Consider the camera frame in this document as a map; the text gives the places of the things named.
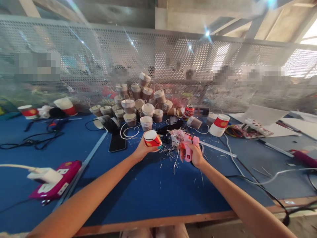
pink hot glue gun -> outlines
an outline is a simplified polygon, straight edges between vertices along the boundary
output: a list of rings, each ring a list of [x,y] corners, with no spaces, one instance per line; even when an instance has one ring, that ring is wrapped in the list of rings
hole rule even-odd
[[[192,156],[193,156],[193,151],[187,146],[187,144],[194,144],[197,145],[199,142],[199,138],[197,136],[190,136],[187,133],[184,133],[184,142],[183,145],[185,146],[186,150],[186,156],[185,156],[185,161],[186,162],[191,162],[192,161]]]

forearm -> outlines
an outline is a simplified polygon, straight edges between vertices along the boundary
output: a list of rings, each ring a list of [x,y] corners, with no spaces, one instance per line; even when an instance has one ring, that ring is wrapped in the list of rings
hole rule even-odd
[[[199,169],[224,196],[246,228],[257,238],[296,238],[271,212],[210,164],[205,162],[199,166]]]
[[[42,221],[28,237],[73,237],[99,204],[138,162],[131,155],[84,187]]]

pink power strip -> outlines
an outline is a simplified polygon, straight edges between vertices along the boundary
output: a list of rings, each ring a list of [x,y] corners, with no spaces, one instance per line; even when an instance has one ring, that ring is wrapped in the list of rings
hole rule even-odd
[[[79,160],[61,164],[56,171],[62,174],[63,178],[57,184],[45,183],[38,186],[36,190],[30,194],[29,198],[39,200],[59,199],[81,166],[82,162]]]

white plug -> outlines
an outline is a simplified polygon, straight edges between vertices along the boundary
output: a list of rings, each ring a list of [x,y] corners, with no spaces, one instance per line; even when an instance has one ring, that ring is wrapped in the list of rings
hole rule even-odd
[[[32,172],[27,176],[27,178],[39,183],[57,184],[63,178],[62,174],[52,168],[36,168],[30,171]]]

perforated metal mesh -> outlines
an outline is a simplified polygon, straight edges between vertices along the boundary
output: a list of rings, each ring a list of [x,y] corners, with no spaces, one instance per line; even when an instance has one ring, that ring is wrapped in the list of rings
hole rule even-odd
[[[17,106],[61,97],[82,109],[89,101],[112,105],[114,85],[136,83],[145,72],[174,106],[191,102],[214,112],[242,112],[249,104],[316,107],[305,98],[317,91],[315,46],[17,16],[1,16],[0,33],[0,92]],[[15,54],[52,52],[61,55],[60,81],[14,75]]]

